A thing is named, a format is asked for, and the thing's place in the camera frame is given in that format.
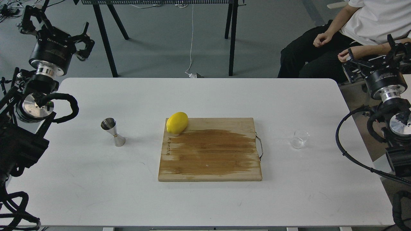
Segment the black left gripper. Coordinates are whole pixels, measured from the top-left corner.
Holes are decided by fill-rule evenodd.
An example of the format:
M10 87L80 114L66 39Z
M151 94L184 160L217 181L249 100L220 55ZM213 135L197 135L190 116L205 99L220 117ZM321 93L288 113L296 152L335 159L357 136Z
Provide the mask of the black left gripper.
M94 40L87 34L89 23L86 22L80 35L71 36L65 31L55 28L53 32L48 30L48 19L45 15L47 5L25 6L20 23L20 33L24 35L36 35L37 42L29 58L29 64L37 68L41 62L56 66L58 76L67 74L72 56L80 61L86 61L94 47ZM33 24L32 17L37 19L40 30ZM76 44L83 43L84 48L77 50Z

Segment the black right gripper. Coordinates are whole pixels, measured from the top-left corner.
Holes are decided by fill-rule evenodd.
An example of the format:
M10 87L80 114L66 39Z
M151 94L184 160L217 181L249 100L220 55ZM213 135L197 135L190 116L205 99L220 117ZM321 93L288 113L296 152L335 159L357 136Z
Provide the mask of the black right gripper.
M406 90L406 82L400 71L402 64L411 63L411 43L395 43L391 34L387 35L391 50L387 54L387 64L377 67L364 66L348 48L348 58L343 63L343 71L350 84L365 80L370 97L374 100L392 100L401 98Z

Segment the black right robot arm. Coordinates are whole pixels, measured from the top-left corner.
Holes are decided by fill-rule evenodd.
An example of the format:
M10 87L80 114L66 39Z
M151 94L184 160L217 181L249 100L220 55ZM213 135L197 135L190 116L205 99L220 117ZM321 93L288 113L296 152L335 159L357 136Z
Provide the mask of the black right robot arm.
M358 60L348 49L349 59L343 68L350 83L362 77L370 97L380 100L378 106L362 106L349 112L338 124L335 140L342 155L361 167L381 177L410 186L410 102L401 98L408 86L401 68L410 65L410 42L396 43L392 35L387 36L390 51L385 56ZM393 174L368 167L357 161L343 148L339 131L343 122L359 112L367 112L367 130L378 142L386 143L386 158Z

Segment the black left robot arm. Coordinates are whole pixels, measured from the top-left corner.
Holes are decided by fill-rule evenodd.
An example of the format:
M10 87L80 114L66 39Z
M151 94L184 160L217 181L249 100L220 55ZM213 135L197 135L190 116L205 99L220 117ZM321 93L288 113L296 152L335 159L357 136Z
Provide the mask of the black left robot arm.
M72 36L53 26L46 16L49 1L42 6L27 5L19 31L34 35L35 47L29 58L32 70L15 68L10 79L1 78L1 224L2 231L37 231L40 219L27 212L29 196L19 191L8 193L11 177L21 176L36 164L49 146L45 135L53 123L74 119L79 112L77 100L58 93L57 77L67 74L72 57L85 61L94 46L87 34Z

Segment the person left hand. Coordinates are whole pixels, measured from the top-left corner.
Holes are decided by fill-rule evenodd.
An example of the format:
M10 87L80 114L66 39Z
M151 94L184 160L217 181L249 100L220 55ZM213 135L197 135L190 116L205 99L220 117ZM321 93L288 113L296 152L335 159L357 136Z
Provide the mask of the person left hand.
M337 55L337 58L341 63L346 63L347 61L351 60L351 56L348 50L349 49L345 49Z

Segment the person right hand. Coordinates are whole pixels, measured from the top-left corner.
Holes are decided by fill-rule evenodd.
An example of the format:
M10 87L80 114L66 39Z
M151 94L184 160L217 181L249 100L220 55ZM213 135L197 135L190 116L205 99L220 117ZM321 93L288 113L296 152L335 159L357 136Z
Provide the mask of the person right hand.
M330 42L333 38L333 33L330 32L324 32L324 33L320 33L316 36L316 38L313 41L313 45L316 48L320 48L324 45L326 45L328 42Z

